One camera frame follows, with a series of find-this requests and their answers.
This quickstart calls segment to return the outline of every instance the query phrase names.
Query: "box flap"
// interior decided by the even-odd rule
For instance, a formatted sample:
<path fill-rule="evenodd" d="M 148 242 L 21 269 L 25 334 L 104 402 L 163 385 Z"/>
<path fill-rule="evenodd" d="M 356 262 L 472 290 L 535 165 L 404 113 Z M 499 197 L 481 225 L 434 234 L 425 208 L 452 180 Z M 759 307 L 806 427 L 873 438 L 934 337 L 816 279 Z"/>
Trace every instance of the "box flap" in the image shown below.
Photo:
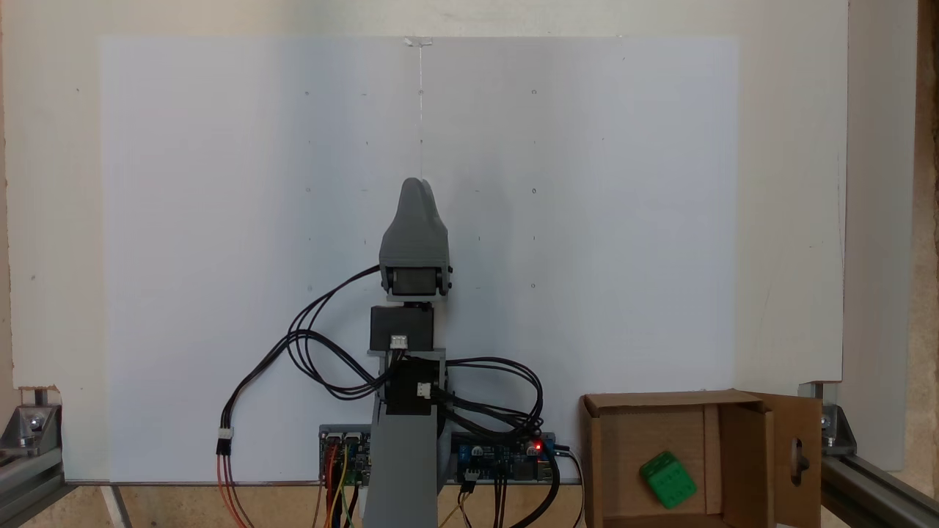
<path fill-rule="evenodd" d="M 773 413 L 720 407 L 720 463 L 724 522 L 735 528 L 773 523 Z"/>
<path fill-rule="evenodd" d="M 819 528 L 822 502 L 822 401 L 817 398 L 752 393 L 772 409 L 776 522 Z M 808 468 L 793 482 L 799 454 Z"/>
<path fill-rule="evenodd" d="M 592 416 L 613 413 L 623 407 L 671 405 L 706 405 L 710 403 L 759 402 L 758 397 L 733 389 L 726 391 L 694 391 L 686 393 L 630 393 L 585 395 L 584 405 Z"/>
<path fill-rule="evenodd" d="M 583 455 L 584 517 L 587 526 L 603 526 L 603 447 L 600 419 L 590 416 L 586 401 L 577 414 L 580 419 L 580 448 Z"/>

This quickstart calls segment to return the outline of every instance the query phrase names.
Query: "white wall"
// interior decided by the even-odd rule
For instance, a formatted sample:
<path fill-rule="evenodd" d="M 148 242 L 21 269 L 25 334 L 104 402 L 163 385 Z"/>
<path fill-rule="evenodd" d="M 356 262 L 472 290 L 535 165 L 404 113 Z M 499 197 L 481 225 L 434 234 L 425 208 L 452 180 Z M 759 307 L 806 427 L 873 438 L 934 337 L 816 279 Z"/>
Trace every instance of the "white wall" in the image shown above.
<path fill-rule="evenodd" d="M 7 0 L 14 382 L 61 390 L 67 477 L 107 479 L 97 43 L 107 34 L 739 36 L 736 379 L 792 394 L 838 379 L 847 20 L 847 0 Z"/>

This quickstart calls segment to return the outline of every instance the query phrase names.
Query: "wire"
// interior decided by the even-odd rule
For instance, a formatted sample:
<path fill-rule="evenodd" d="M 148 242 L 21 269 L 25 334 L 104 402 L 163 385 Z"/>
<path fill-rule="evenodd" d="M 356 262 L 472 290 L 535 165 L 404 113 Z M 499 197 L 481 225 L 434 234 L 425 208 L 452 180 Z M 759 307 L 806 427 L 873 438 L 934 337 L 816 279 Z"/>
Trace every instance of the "wire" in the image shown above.
<path fill-rule="evenodd" d="M 245 528 L 238 514 L 235 513 L 235 508 L 231 504 L 228 503 L 228 499 L 225 497 L 225 492 L 223 490 L 223 484 L 222 484 L 222 457 L 221 456 L 216 457 L 215 473 L 219 477 L 219 494 L 222 495 L 222 502 L 225 503 L 225 509 L 228 510 L 229 515 L 232 516 L 232 519 L 235 520 L 235 522 L 238 524 L 239 527 Z"/>
<path fill-rule="evenodd" d="M 244 512 L 244 507 L 241 505 L 241 500 L 238 498 L 238 489 L 235 486 L 235 474 L 232 472 L 232 459 L 231 457 L 224 457 L 224 469 L 225 469 L 225 484 L 229 489 L 230 496 L 228 497 L 231 500 L 232 497 L 235 498 L 235 505 L 238 506 L 238 510 L 241 512 L 241 515 L 244 517 L 245 523 L 250 527 L 254 528 L 254 525 L 251 523 L 251 519 L 248 518 L 248 514 Z"/>
<path fill-rule="evenodd" d="M 466 498 L 463 499 L 463 502 L 466 502 L 470 496 L 469 493 L 466 494 Z M 472 523 L 470 522 L 470 517 L 467 515 L 467 510 L 463 507 L 463 504 L 460 504 L 460 513 L 463 514 L 463 524 L 466 524 L 466 528 L 472 528 Z"/>
<path fill-rule="evenodd" d="M 578 528 L 580 526 L 580 520 L 584 518 L 584 508 L 586 507 L 586 492 L 584 491 L 584 473 L 583 467 L 580 465 L 580 457 L 577 456 L 577 453 L 574 451 L 558 451 L 558 456 L 568 457 L 571 461 L 574 462 L 574 466 L 577 468 L 577 479 L 580 481 L 580 513 L 577 514 L 577 520 L 574 521 L 574 527 Z"/>
<path fill-rule="evenodd" d="M 343 454 L 343 472 L 342 472 L 342 476 L 339 477 L 339 482 L 338 482 L 339 488 L 334 492 L 335 496 L 332 498 L 332 506 L 330 506 L 330 515 L 327 517 L 327 519 L 331 520 L 333 513 L 337 511 L 336 503 L 339 501 L 339 495 L 341 495 L 340 491 L 346 485 L 346 469 L 348 469 L 348 463 L 349 463 L 349 446 L 347 445 L 346 451 Z"/>
<path fill-rule="evenodd" d="M 350 511 L 355 511 L 355 504 L 359 501 L 359 483 L 355 483 L 355 489 L 352 491 L 352 502 L 349 503 L 348 508 L 346 508 L 346 524 L 345 528 L 355 528 L 352 526 L 352 516 L 349 515 Z"/>
<path fill-rule="evenodd" d="M 385 370 L 385 373 L 375 378 L 369 374 L 368 371 L 365 370 L 351 355 L 349 355 L 348 352 L 343 350 L 339 345 L 336 345 L 330 341 L 329 338 L 325 335 L 320 334 L 319 332 L 315 332 L 311 330 L 311 328 L 314 321 L 316 320 L 316 316 L 319 315 L 319 311 L 322 310 L 323 306 L 325 306 L 330 299 L 332 299 L 332 296 L 335 295 L 336 292 L 350 283 L 353 283 L 375 272 L 378 272 L 378 266 L 373 266 L 367 270 L 352 275 L 346 279 L 344 283 L 333 288 L 325 295 L 319 297 L 310 303 L 306 308 L 301 310 L 300 313 L 294 318 L 294 321 L 290 324 L 290 328 L 288 329 L 287 334 L 281 337 L 277 344 L 275 344 L 273 348 L 268 351 L 260 363 L 258 363 L 254 370 L 252 370 L 251 373 L 249 373 L 248 376 L 246 376 L 244 380 L 239 383 L 235 389 L 235 392 L 232 393 L 231 397 L 228 398 L 228 401 L 225 403 L 225 406 L 222 410 L 222 420 L 220 427 L 231 428 L 232 413 L 234 412 L 235 403 L 238 401 L 241 392 L 254 379 L 260 376 L 262 372 L 267 370 L 268 367 L 270 367 L 285 350 L 287 350 L 287 353 L 290 356 L 290 359 L 293 361 L 294 365 L 296 365 L 303 374 L 323 385 L 331 395 L 339 399 L 359 399 L 374 393 L 375 390 L 379 388 L 393 373 L 393 366 L 396 363 L 396 360 L 400 359 L 401 354 L 398 353 L 393 355 L 392 360 L 389 363 L 389 367 Z M 318 309 L 314 313 L 313 317 L 310 318 L 306 324 L 306 328 L 303 328 L 302 325 L 304 321 L 306 321 L 306 318 L 309 316 L 310 312 L 312 312 L 313 309 L 317 307 Z M 310 341 L 315 341 L 316 343 L 326 347 L 326 349 L 329 351 L 333 352 L 343 361 L 343 363 L 352 368 L 352 370 L 358 374 L 360 378 L 362 378 L 363 383 L 360 385 L 343 387 L 326 381 L 313 365 L 313 360 L 310 357 L 309 351 Z M 305 347 L 304 351 L 300 350 L 300 342 L 302 342 Z M 230 445 L 231 442 L 229 440 L 227 442 L 227 446 L 230 448 Z M 223 451 L 222 440 L 220 440 L 220 445 L 217 450 Z"/>
<path fill-rule="evenodd" d="M 554 502 L 554 499 L 558 496 L 558 490 L 561 489 L 561 472 L 558 471 L 558 460 L 554 456 L 553 449 L 546 449 L 545 455 L 547 455 L 547 463 L 551 466 L 551 488 L 547 491 L 547 496 L 545 499 L 524 519 L 512 525 L 511 528 L 525 528 L 533 522 L 535 522 L 539 517 L 544 515 L 547 509 L 551 506 L 551 503 Z"/>
<path fill-rule="evenodd" d="M 456 513 L 456 510 L 460 509 L 460 506 L 461 506 L 461 505 L 463 504 L 463 502 L 466 501 L 466 500 L 467 500 L 467 496 L 466 496 L 466 495 L 463 496 L 462 499 L 459 499 L 459 498 L 458 498 L 458 500 L 456 501 L 456 506 L 454 506 L 454 509 L 450 510 L 450 513 L 447 514 L 447 517 L 443 518 L 443 522 L 440 523 L 440 525 L 438 526 L 438 528 L 443 528 L 443 525 L 446 524 L 448 520 L 450 520 L 450 517 L 452 517 L 452 516 L 454 515 L 454 513 Z"/>
<path fill-rule="evenodd" d="M 492 516 L 492 528 L 499 528 L 499 507 L 501 505 L 499 498 L 501 497 L 501 481 L 499 480 L 498 473 L 496 473 L 492 479 L 492 496 L 496 500 L 496 503 L 492 509 L 494 512 Z"/>
<path fill-rule="evenodd" d="M 432 396 L 438 400 L 438 403 L 442 404 L 439 411 L 441 415 L 468 432 L 483 437 L 485 440 L 492 443 L 523 443 L 541 436 L 541 425 L 544 423 L 544 420 L 541 418 L 541 411 L 544 408 L 544 387 L 530 368 L 516 361 L 491 356 L 448 360 L 446 364 L 448 367 L 482 368 L 507 372 L 518 376 L 534 387 L 535 403 L 530 411 L 521 412 L 496 405 L 466 400 L 465 398 L 450 394 L 435 387 Z M 458 414 L 455 410 L 489 416 L 490 418 L 503 422 L 505 425 L 509 426 L 510 429 L 507 431 L 490 429 L 470 420 L 466 416 Z"/>
<path fill-rule="evenodd" d="M 316 528 L 316 520 L 319 519 L 319 503 L 323 500 L 323 485 L 320 484 L 316 489 L 318 491 L 316 492 L 316 509 L 313 510 L 313 528 Z"/>
<path fill-rule="evenodd" d="M 346 502 L 346 487 L 342 486 L 341 490 L 342 491 L 340 491 L 340 493 L 343 496 L 343 509 L 346 511 L 346 526 L 351 526 L 352 528 L 355 528 L 355 524 L 352 524 L 352 514 L 349 513 L 349 505 Z"/>
<path fill-rule="evenodd" d="M 499 506 L 499 528 L 505 526 L 505 496 L 509 491 L 509 479 L 502 475 L 502 498 Z"/>
<path fill-rule="evenodd" d="M 333 446 L 330 448 L 330 460 L 326 464 L 326 473 L 324 477 L 326 478 L 326 504 L 332 502 L 332 465 L 336 459 L 336 450 L 338 447 Z M 327 512 L 326 520 L 323 521 L 323 528 L 330 528 L 330 515 Z"/>

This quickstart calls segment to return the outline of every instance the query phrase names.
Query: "yellow wire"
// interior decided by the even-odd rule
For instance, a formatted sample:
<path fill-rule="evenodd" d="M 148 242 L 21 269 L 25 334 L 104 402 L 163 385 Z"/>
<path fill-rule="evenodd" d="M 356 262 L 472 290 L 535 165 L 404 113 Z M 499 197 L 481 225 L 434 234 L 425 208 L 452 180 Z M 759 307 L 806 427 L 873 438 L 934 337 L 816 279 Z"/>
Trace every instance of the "yellow wire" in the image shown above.
<path fill-rule="evenodd" d="M 439 526 L 438 528 L 443 528 L 443 525 L 446 524 L 448 520 L 450 520 L 450 517 L 452 517 L 452 516 L 454 515 L 454 513 L 456 513 L 456 510 L 460 509 L 460 506 L 463 505 L 463 503 L 466 502 L 467 497 L 469 497 L 469 496 L 470 496 L 470 495 L 467 493 L 466 495 L 463 496 L 463 498 L 461 498 L 461 499 L 456 503 L 456 506 L 454 506 L 454 509 L 450 510 L 450 513 L 447 515 L 447 517 L 443 520 L 443 522 L 440 524 L 440 526 Z"/>
<path fill-rule="evenodd" d="M 346 485 L 346 469 L 348 469 L 349 464 L 349 446 L 346 445 L 346 452 L 343 454 L 343 475 L 339 477 L 339 486 L 340 488 L 336 491 L 334 497 L 332 497 L 332 505 L 330 506 L 330 515 L 326 518 L 329 522 L 332 522 L 332 513 L 336 509 L 336 503 L 339 501 L 339 495 L 343 487 Z"/>

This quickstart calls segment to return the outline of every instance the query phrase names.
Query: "cable bundle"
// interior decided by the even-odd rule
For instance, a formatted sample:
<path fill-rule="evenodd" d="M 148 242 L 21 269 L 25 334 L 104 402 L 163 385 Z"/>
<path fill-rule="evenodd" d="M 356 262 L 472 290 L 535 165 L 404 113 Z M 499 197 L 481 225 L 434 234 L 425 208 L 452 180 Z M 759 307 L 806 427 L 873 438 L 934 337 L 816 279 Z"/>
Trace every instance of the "cable bundle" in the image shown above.
<path fill-rule="evenodd" d="M 439 412 L 448 420 L 461 426 L 466 431 L 480 436 L 496 444 L 525 443 L 531 440 L 538 440 L 541 437 L 541 425 L 544 420 L 541 417 L 541 411 L 545 405 L 545 393 L 541 380 L 538 376 L 523 364 L 500 357 L 476 357 L 465 359 L 447 360 L 448 367 L 482 368 L 485 370 L 499 370 L 520 377 L 527 381 L 535 389 L 535 402 L 528 412 L 507 409 L 497 405 L 470 401 L 457 395 L 450 394 L 437 388 L 432 394 L 437 398 Z M 497 431 L 482 426 L 466 416 L 458 414 L 455 410 L 474 412 L 489 416 L 510 427 L 507 431 Z M 551 449 L 546 449 L 548 463 L 551 466 L 551 487 L 547 492 L 545 500 L 542 501 L 528 516 L 519 522 L 513 524 L 511 528 L 525 528 L 541 517 L 554 502 L 558 496 L 558 490 L 561 488 L 561 474 L 558 471 L 558 461 L 554 457 Z M 505 494 L 508 488 L 508 480 L 501 474 L 496 475 L 496 518 L 493 526 L 502 528 L 505 522 Z"/>
<path fill-rule="evenodd" d="M 235 392 L 232 393 L 231 397 L 229 397 L 228 401 L 225 403 L 219 427 L 219 440 L 216 447 L 216 470 L 219 479 L 219 492 L 222 495 L 222 500 L 225 503 L 225 507 L 227 508 L 228 512 L 238 524 L 239 528 L 254 528 L 254 525 L 251 523 L 251 520 L 245 513 L 244 508 L 241 507 L 231 470 L 231 445 L 233 438 L 232 414 L 241 392 L 249 384 L 251 384 L 253 380 L 260 376 L 261 373 L 267 370 L 268 367 L 270 367 L 285 350 L 290 356 L 290 360 L 294 363 L 300 372 L 321 384 L 331 395 L 341 400 L 355 400 L 373 394 L 393 376 L 396 368 L 400 365 L 401 360 L 404 358 L 404 352 L 397 351 L 390 358 L 384 373 L 375 377 L 372 376 L 367 370 L 365 370 L 351 355 L 348 354 L 348 352 L 342 349 L 342 347 L 333 343 L 325 335 L 313 330 L 313 324 L 316 321 L 316 318 L 319 316 L 319 313 L 323 310 L 323 307 L 326 305 L 326 303 L 332 299 L 332 297 L 340 289 L 352 282 L 362 279 L 363 277 L 378 272 L 378 269 L 379 266 L 373 266 L 372 268 L 353 275 L 344 283 L 330 290 L 325 295 L 319 297 L 306 306 L 303 310 L 301 310 L 300 313 L 297 314 L 294 320 L 290 323 L 287 334 L 282 337 L 273 348 L 270 349 L 267 355 L 264 356 L 264 358 L 260 363 L 258 363 L 254 370 L 252 370 L 251 373 L 248 374 L 248 376 L 246 376 L 244 380 L 241 381 L 241 383 L 239 383 L 238 387 L 235 389 Z M 348 365 L 349 368 L 351 368 L 352 371 L 362 379 L 362 383 L 344 387 L 326 381 L 314 366 L 313 358 L 310 353 L 311 341 L 324 346 L 327 350 L 335 354 L 343 361 L 343 363 Z M 492 443 L 523 443 L 540 438 L 542 432 L 541 426 L 544 423 L 544 420 L 541 418 L 541 411 L 544 406 L 544 390 L 541 381 L 534 374 L 534 372 L 531 371 L 530 368 L 518 362 L 499 357 L 477 357 L 449 360 L 446 362 L 446 365 L 448 367 L 498 370 L 519 376 L 534 387 L 536 398 L 532 408 L 528 412 L 522 412 L 499 407 L 496 405 L 470 401 L 454 394 L 450 394 L 442 388 L 435 387 L 432 392 L 432 396 L 439 404 L 439 412 L 442 417 L 451 420 L 465 430 L 476 434 Z M 472 412 L 489 416 L 490 418 L 493 418 L 509 426 L 509 429 L 506 431 L 490 429 L 470 420 L 466 416 L 457 413 L 457 411 Z M 548 491 L 547 497 L 540 505 L 538 505 L 537 508 L 535 508 L 533 512 L 530 513 L 530 515 L 518 523 L 512 525 L 511 528 L 525 528 L 526 526 L 529 526 L 532 522 L 545 513 L 551 503 L 554 502 L 555 497 L 558 495 L 558 490 L 561 485 L 561 477 L 558 472 L 558 463 L 555 459 L 554 453 L 550 449 L 546 450 L 546 455 L 552 470 L 551 487 Z M 340 458 L 342 460 L 342 464 L 337 463 Z M 348 526 L 351 519 L 349 512 L 352 508 L 355 507 L 354 504 L 357 496 L 357 494 L 353 495 L 352 508 L 348 507 L 348 505 L 346 505 L 346 497 L 343 486 L 348 464 L 348 447 L 346 447 L 345 452 L 340 450 L 338 446 L 334 447 L 329 453 L 327 453 L 325 462 L 327 468 L 326 473 L 323 476 L 326 481 L 326 504 L 328 508 L 328 517 L 325 523 L 325 528 L 339 528 L 339 521 L 341 520 L 342 511 L 344 510 L 346 511 L 346 526 Z M 504 479 L 504 477 L 497 483 L 497 488 L 499 490 L 499 493 L 497 493 L 497 512 L 499 512 L 499 514 L 497 515 L 496 523 L 500 528 L 504 522 L 505 516 L 505 493 L 507 484 L 508 482 Z M 318 518 L 320 506 L 319 499 L 321 499 L 321 494 L 316 501 L 314 524 L 316 524 L 316 518 Z M 462 501 L 460 501 L 458 505 L 462 505 L 465 500 L 466 496 L 463 497 Z M 464 520 L 469 523 L 469 519 L 466 517 L 465 513 Z"/>
<path fill-rule="evenodd" d="M 393 355 L 389 361 L 388 368 L 385 369 L 385 372 L 378 376 L 372 376 L 367 370 L 365 370 L 362 365 L 359 364 L 348 352 L 342 349 L 339 345 L 336 345 L 328 337 L 319 332 L 312 330 L 313 323 L 316 321 L 316 317 L 319 315 L 319 312 L 322 311 L 323 306 L 332 299 L 332 296 L 336 294 L 340 289 L 353 283 L 363 277 L 371 275 L 378 271 L 378 266 L 373 266 L 363 272 L 359 272 L 343 284 L 333 288 L 327 292 L 322 297 L 316 299 L 310 305 L 303 308 L 299 314 L 294 318 L 293 322 L 290 323 L 290 328 L 287 331 L 287 334 L 282 337 L 276 345 L 264 356 L 264 359 L 251 371 L 244 380 L 239 383 L 238 387 L 235 388 L 235 392 L 232 393 L 231 397 L 228 398 L 225 407 L 222 410 L 222 419 L 219 427 L 219 440 L 215 448 L 215 454 L 218 458 L 216 462 L 216 474 L 219 479 L 219 492 L 222 495 L 222 500 L 225 503 L 225 507 L 228 512 L 231 514 L 232 518 L 238 524 L 239 528 L 254 528 L 254 525 L 251 523 L 251 520 L 248 518 L 248 515 L 244 512 L 244 508 L 241 507 L 241 503 L 238 498 L 238 492 L 235 489 L 234 478 L 232 477 L 231 469 L 231 454 L 232 454 L 232 413 L 235 410 L 235 403 L 238 401 L 241 392 L 254 381 L 262 372 L 268 369 L 273 365 L 274 361 L 286 350 L 287 354 L 290 356 L 290 359 L 293 360 L 294 365 L 302 372 L 307 375 L 317 383 L 323 385 L 327 391 L 338 399 L 342 400 L 353 400 L 360 399 L 366 396 L 371 395 L 378 388 L 380 388 L 388 378 L 393 375 L 394 370 L 397 366 L 397 360 L 401 358 L 401 354 Z M 310 341 L 315 341 L 326 347 L 329 351 L 338 356 L 343 363 L 352 368 L 352 371 L 359 375 L 362 378 L 362 384 L 354 385 L 351 387 L 343 387 L 335 385 L 323 379 L 319 374 L 319 371 L 316 370 L 316 367 L 313 364 L 313 358 L 310 355 Z"/>
<path fill-rule="evenodd" d="M 476 357 L 466 359 L 453 359 L 447 361 L 448 367 L 482 368 L 486 370 L 500 370 L 508 372 L 527 381 L 535 389 L 534 406 L 528 412 L 515 411 L 497 405 L 469 401 L 457 395 L 437 388 L 432 394 L 442 405 L 439 412 L 448 420 L 461 426 L 465 430 L 478 435 L 492 443 L 513 444 L 524 443 L 541 436 L 541 425 L 545 422 L 541 417 L 541 410 L 545 405 L 545 393 L 541 380 L 523 364 L 499 357 Z M 475 412 L 494 418 L 508 425 L 508 431 L 496 431 L 473 422 L 469 418 L 457 414 L 454 409 Z"/>

